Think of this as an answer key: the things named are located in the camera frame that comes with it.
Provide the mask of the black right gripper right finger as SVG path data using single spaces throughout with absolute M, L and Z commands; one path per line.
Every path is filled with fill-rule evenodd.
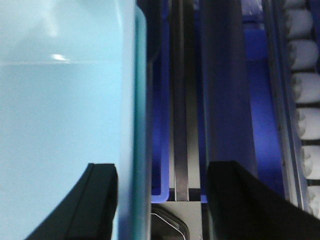
M 235 161 L 211 162 L 207 201 L 218 240 L 318 240 L 320 221 Z

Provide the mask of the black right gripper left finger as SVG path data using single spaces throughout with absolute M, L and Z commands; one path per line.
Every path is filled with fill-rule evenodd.
M 115 165 L 90 163 L 71 191 L 27 239 L 109 240 L 117 204 Z

